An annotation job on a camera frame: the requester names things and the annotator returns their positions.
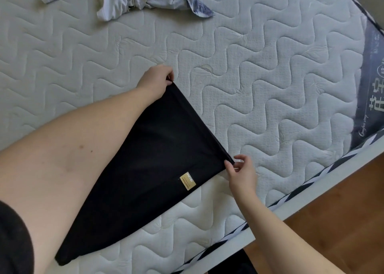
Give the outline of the person's black shirt sleeve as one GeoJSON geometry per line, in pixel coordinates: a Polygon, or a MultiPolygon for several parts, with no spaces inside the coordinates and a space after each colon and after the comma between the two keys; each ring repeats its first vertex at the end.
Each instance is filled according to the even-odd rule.
{"type": "Polygon", "coordinates": [[[0,201],[0,274],[34,274],[34,250],[22,218],[0,201]]]}

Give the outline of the person's left hand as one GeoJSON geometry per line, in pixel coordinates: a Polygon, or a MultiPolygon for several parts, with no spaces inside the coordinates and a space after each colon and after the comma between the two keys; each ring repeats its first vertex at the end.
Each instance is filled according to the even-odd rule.
{"type": "Polygon", "coordinates": [[[139,80],[136,88],[149,97],[154,102],[161,98],[166,91],[166,88],[172,83],[166,83],[166,74],[164,67],[166,65],[156,65],[150,67],[139,80]]]}

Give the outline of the person's left forearm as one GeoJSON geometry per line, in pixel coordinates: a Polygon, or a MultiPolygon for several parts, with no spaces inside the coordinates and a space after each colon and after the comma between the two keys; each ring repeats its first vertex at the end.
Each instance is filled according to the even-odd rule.
{"type": "Polygon", "coordinates": [[[71,111],[7,148],[24,177],[27,207],[19,209],[32,236],[65,236],[101,172],[142,112],[167,85],[129,92],[71,111]]]}

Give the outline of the person's right forearm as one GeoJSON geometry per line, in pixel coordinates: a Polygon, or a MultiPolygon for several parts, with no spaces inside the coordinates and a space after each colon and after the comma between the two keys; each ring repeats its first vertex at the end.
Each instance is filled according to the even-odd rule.
{"type": "Polygon", "coordinates": [[[326,259],[251,191],[234,195],[273,274],[345,274],[326,259]]]}

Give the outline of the black garment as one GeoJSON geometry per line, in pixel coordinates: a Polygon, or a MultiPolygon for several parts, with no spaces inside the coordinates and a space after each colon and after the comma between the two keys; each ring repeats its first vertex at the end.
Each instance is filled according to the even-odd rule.
{"type": "Polygon", "coordinates": [[[159,217],[232,164],[176,86],[149,105],[81,207],[55,260],[102,250],[159,217]]]}

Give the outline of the person's right hand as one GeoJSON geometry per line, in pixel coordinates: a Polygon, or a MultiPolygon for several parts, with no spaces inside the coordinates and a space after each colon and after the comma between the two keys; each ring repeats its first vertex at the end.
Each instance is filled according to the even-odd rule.
{"type": "Polygon", "coordinates": [[[236,175],[229,179],[229,187],[233,197],[238,201],[256,195],[257,174],[252,159],[247,155],[234,156],[237,162],[233,163],[236,175]]]}

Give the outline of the white bed frame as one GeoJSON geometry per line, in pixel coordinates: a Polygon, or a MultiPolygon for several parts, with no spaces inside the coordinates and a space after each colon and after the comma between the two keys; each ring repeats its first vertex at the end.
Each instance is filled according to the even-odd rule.
{"type": "MultiPolygon", "coordinates": [[[[305,183],[305,185],[311,184],[310,186],[293,197],[289,194],[269,209],[278,218],[285,220],[383,152],[384,135],[379,136],[379,133],[372,135],[361,146],[350,151],[336,163],[321,171],[319,176],[305,183]]],[[[251,229],[246,224],[242,225],[172,274],[203,274],[254,240],[251,229]]]]}

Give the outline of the white quilted mattress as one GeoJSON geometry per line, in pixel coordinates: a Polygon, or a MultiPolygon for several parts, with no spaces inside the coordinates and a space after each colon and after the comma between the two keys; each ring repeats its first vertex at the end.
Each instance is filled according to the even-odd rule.
{"type": "Polygon", "coordinates": [[[0,150],[152,65],[233,156],[268,207],[384,135],[384,39],[356,0],[202,0],[210,19],[144,9],[103,23],[99,0],[0,0],[0,150]]]}

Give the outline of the person's black trousers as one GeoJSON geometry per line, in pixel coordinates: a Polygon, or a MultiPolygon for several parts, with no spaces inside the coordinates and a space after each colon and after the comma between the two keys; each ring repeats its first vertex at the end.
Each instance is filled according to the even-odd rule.
{"type": "Polygon", "coordinates": [[[206,274],[258,274],[244,249],[234,253],[206,274]]]}

